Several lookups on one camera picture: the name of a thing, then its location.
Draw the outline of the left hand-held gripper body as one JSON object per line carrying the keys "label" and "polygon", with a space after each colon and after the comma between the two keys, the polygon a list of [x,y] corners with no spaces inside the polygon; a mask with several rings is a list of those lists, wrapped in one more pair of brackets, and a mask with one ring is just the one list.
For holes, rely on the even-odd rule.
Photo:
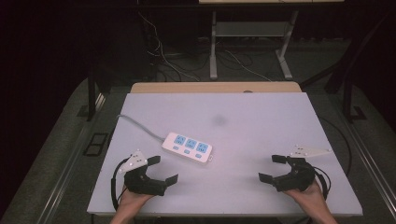
{"label": "left hand-held gripper body", "polygon": [[124,186],[131,192],[163,196],[166,190],[164,181],[147,176],[148,159],[138,149],[121,163],[117,172],[124,174]]}

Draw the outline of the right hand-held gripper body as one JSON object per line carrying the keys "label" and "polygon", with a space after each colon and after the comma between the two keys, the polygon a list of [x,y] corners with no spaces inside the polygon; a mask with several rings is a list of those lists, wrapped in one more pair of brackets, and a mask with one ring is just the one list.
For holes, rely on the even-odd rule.
{"label": "right hand-held gripper body", "polygon": [[277,191],[286,191],[290,189],[306,190],[317,177],[322,184],[323,191],[330,190],[330,182],[326,182],[323,175],[318,173],[318,168],[311,165],[307,159],[317,156],[330,154],[332,151],[327,148],[295,146],[292,152],[287,154],[287,162],[291,168],[286,175],[274,177],[273,186]]}

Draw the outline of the person's right hand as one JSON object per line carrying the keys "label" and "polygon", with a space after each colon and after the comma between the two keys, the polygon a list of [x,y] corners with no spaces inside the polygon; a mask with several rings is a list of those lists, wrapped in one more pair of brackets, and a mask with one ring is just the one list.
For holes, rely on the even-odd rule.
{"label": "person's right hand", "polygon": [[312,218],[323,218],[330,214],[321,188],[316,181],[304,191],[290,189],[286,190],[285,194],[297,202],[303,211]]}

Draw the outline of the person's left hand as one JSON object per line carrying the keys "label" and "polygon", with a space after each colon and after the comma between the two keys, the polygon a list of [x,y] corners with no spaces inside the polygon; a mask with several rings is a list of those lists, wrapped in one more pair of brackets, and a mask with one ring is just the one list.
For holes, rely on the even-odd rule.
{"label": "person's left hand", "polygon": [[134,217],[153,195],[139,194],[123,188],[117,214]]}

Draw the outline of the white power strip blue sockets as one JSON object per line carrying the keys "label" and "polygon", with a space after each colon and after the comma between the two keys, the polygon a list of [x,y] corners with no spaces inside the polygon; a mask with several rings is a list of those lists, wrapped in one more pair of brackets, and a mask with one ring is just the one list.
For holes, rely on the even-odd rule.
{"label": "white power strip blue sockets", "polygon": [[162,143],[162,148],[183,158],[200,163],[207,163],[211,160],[213,149],[208,143],[179,133],[169,133]]}

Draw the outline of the black stand leg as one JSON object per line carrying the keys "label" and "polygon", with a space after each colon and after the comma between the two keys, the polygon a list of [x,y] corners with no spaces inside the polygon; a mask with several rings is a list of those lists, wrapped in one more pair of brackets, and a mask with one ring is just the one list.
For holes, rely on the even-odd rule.
{"label": "black stand leg", "polygon": [[93,69],[88,74],[88,117],[87,121],[91,121],[96,111],[96,88],[94,81]]}

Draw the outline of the black stand with foot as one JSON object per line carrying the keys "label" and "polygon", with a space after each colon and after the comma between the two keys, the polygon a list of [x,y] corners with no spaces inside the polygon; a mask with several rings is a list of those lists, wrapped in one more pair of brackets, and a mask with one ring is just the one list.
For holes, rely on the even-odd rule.
{"label": "black stand with foot", "polygon": [[349,123],[354,120],[366,119],[359,106],[352,105],[353,76],[346,78],[343,93],[343,115]]}

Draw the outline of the white metal stand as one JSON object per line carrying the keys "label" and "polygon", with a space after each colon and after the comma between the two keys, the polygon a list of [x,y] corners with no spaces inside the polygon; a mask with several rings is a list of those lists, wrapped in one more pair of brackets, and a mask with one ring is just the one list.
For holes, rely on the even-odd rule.
{"label": "white metal stand", "polygon": [[288,21],[219,21],[217,12],[212,12],[209,75],[218,79],[216,43],[218,37],[282,37],[283,45],[276,50],[276,57],[283,76],[292,79],[285,54],[298,18],[299,11],[291,13]]}

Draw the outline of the black floor socket frame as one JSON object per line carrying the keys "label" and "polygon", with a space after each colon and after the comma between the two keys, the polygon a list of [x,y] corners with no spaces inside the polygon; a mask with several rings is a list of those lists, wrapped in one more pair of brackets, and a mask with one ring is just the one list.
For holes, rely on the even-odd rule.
{"label": "black floor socket frame", "polygon": [[98,157],[101,155],[107,139],[107,133],[94,133],[89,144],[83,151],[87,157]]}

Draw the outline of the aluminium floor rail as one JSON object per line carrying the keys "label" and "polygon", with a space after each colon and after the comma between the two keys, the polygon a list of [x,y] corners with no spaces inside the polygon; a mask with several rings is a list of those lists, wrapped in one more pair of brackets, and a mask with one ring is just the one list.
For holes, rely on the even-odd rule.
{"label": "aluminium floor rail", "polygon": [[351,120],[343,114],[339,97],[332,96],[331,102],[386,211],[396,223],[396,133],[364,96],[352,106]]}
{"label": "aluminium floor rail", "polygon": [[93,103],[96,110],[101,109],[105,101],[102,93],[95,93],[92,102],[86,94],[73,93],[64,107],[42,148],[43,157],[38,159],[41,174],[48,178],[49,191],[35,224],[51,223],[92,130],[89,104]]}

